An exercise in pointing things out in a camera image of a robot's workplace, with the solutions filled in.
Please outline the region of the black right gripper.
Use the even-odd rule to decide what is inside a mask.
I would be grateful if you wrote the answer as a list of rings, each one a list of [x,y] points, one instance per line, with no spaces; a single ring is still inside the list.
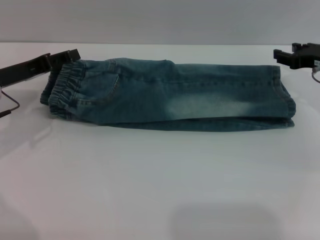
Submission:
[[[320,45],[316,43],[293,43],[293,53],[302,53],[296,56],[293,53],[283,52],[279,49],[273,50],[273,58],[278,64],[288,66],[297,70],[302,68],[316,68],[320,66]]]

